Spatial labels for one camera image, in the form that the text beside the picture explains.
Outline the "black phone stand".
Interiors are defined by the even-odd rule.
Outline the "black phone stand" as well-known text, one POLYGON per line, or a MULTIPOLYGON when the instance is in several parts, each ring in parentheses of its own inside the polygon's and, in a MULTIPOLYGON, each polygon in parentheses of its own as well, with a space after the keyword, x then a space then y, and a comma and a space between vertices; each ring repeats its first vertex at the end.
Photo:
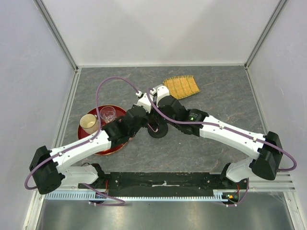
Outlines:
POLYGON ((148 134, 153 138, 163 138, 168 133, 167 122, 163 118, 157 115, 150 115, 149 122, 153 122, 153 121, 155 121, 159 125, 158 127, 159 129, 156 133, 154 133, 150 131, 149 128, 147 127, 148 134))

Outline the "pink smartphone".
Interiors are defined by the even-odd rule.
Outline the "pink smartphone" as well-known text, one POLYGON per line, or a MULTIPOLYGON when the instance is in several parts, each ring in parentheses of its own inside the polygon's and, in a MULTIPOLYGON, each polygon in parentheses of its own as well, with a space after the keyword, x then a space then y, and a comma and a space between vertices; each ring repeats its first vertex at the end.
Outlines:
POLYGON ((154 132, 154 133, 156 133, 158 131, 158 129, 159 129, 158 127, 159 127, 159 125, 155 121, 148 123, 149 130, 154 132))

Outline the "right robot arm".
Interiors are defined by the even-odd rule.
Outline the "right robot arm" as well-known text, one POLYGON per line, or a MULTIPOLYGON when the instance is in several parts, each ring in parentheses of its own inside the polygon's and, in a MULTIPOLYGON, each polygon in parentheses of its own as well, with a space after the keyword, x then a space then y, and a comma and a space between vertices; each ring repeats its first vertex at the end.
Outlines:
POLYGON ((276 178, 283 157, 276 133, 269 131, 265 135, 228 125, 204 111, 186 109, 171 95, 158 99, 157 108, 159 115, 181 132, 219 141, 247 155, 241 161, 226 164, 220 175, 224 183, 238 183, 253 176, 268 181, 276 178))

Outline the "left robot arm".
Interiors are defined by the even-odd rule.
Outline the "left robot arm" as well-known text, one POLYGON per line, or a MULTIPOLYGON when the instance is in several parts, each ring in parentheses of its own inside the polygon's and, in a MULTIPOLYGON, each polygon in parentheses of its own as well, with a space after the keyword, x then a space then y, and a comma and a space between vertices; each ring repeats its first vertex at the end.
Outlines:
POLYGON ((127 142, 140 128, 148 126, 149 114, 149 109, 134 105, 125 115, 74 143, 53 149, 39 147, 29 166, 35 189, 45 195, 60 186, 94 183, 102 176, 102 169, 92 165, 76 167, 75 163, 127 142))

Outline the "woven bamboo tray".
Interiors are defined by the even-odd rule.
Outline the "woven bamboo tray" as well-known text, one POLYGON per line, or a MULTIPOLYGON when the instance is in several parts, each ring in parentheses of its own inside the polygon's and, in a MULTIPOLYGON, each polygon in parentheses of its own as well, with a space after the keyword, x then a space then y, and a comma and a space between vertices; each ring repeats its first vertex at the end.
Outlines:
POLYGON ((174 76, 163 81, 169 89, 170 95, 176 99, 183 99, 200 92, 193 75, 174 76))

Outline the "clear drinking glass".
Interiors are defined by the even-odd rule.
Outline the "clear drinking glass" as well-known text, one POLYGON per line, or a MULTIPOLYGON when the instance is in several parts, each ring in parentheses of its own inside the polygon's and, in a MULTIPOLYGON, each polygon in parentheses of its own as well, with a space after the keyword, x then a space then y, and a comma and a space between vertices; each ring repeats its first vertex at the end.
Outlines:
POLYGON ((109 123, 117 118, 116 110, 113 106, 104 106, 99 112, 100 118, 103 122, 109 123))

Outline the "cream ceramic cup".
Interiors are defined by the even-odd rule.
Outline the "cream ceramic cup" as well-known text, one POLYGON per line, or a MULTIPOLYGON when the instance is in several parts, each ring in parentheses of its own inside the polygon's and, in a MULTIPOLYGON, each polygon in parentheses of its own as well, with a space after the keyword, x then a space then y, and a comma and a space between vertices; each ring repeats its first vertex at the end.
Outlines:
POLYGON ((87 133, 93 134, 99 128, 99 123, 96 115, 86 114, 80 119, 80 127, 87 133))

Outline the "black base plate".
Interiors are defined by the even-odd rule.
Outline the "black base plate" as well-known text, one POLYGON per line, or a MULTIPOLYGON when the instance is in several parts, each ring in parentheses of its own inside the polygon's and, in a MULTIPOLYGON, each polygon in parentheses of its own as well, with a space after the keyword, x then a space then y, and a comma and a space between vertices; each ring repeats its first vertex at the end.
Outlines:
POLYGON ((110 172, 90 184, 117 197, 212 196, 214 190, 245 189, 246 184, 208 172, 110 172))

